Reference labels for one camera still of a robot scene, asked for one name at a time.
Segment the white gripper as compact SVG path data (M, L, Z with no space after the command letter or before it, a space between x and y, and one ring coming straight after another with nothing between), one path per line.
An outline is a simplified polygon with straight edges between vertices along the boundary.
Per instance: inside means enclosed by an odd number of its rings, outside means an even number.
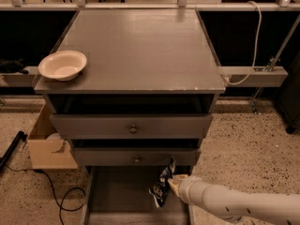
M192 204L190 191L193 184L201 181L196 176L188 176L187 174L176 174L168 179L168 183L174 194L184 203Z

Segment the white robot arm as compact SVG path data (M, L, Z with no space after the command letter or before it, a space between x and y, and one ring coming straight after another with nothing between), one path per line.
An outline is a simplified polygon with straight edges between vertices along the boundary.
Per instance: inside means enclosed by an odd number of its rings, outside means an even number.
M175 175L168 183L182 202L231 223L249 217L274 225L300 225L299 194L247 193L187 174Z

